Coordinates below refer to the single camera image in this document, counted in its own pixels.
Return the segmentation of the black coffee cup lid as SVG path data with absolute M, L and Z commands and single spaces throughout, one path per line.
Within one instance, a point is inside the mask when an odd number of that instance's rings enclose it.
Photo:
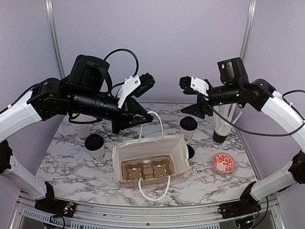
M 186 131 L 194 131 L 198 127 L 198 123 L 193 117 L 186 116 L 180 120 L 180 127 Z

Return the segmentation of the brown paper takeout bag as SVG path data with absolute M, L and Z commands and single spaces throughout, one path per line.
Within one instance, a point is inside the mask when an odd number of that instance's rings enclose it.
M 114 182 L 124 188 L 136 187 L 149 201 L 160 201 L 147 196 L 143 187 L 170 182 L 190 171 L 188 147 L 182 134 L 138 138 L 115 145 L 112 150 Z

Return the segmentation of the stack of white cups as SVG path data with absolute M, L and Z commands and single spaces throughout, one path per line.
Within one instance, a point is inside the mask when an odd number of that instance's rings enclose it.
M 90 135 L 90 126 L 88 124 L 72 124 L 72 127 L 78 136 L 78 141 L 81 143 Z

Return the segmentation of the brown cardboard cup carrier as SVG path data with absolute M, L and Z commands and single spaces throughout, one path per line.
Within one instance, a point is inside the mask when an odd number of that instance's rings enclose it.
M 122 163 L 122 178 L 126 181 L 166 177 L 172 174 L 173 162 L 168 156 L 154 157 L 148 162 L 137 159 Z

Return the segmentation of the white paper coffee cup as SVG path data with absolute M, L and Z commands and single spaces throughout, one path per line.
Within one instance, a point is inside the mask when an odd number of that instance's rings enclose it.
M 185 130 L 182 127 L 180 128 L 180 134 L 183 135 L 184 141 L 186 143 L 189 143 L 191 141 L 194 132 L 195 132 L 195 129 L 194 130 Z

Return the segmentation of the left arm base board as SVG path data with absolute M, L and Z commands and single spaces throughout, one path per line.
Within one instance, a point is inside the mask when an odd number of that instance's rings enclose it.
M 60 199 L 50 200 L 47 198 L 35 201 L 35 209 L 72 218 L 76 203 Z

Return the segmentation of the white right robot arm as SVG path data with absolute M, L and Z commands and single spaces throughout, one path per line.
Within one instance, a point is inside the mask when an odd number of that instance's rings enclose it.
M 217 115 L 245 134 L 271 138 L 269 148 L 273 152 L 279 150 L 281 146 L 296 152 L 296 156 L 278 171 L 248 185 L 236 203 L 236 210 L 245 214 L 261 199 L 305 182 L 305 118 L 286 99 L 291 91 L 281 94 L 262 78 L 250 82 L 240 57 L 220 61 L 217 65 L 221 86 L 212 86 L 207 79 L 196 76 L 180 78 L 179 86 L 183 93 L 197 96 L 197 103 L 182 109 L 182 112 L 200 118 Z M 259 133 L 237 126 L 216 110 L 217 106 L 229 104 L 236 104 L 241 108 L 250 105 L 273 120 L 284 133 Z

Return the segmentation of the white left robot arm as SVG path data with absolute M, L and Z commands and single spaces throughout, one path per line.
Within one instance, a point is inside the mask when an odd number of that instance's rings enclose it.
M 112 96 L 109 63 L 98 57 L 78 55 L 69 75 L 63 79 L 48 78 L 29 87 L 0 114 L 0 173 L 27 192 L 49 212 L 60 209 L 53 187 L 36 178 L 12 153 L 9 139 L 25 132 L 27 127 L 58 115 L 67 115 L 76 123 L 77 115 L 93 117 L 94 122 L 108 120 L 112 132 L 149 123 L 153 117 L 137 102 L 137 98 L 155 83 L 149 73 L 134 74 Z

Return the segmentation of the right arm base board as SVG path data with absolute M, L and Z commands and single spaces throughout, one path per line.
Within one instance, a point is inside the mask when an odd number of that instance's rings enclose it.
M 222 215 L 223 219 L 229 219 L 255 212 L 258 213 L 260 210 L 261 206 L 258 202 L 242 199 L 239 201 L 223 203 L 219 206 L 217 211 Z

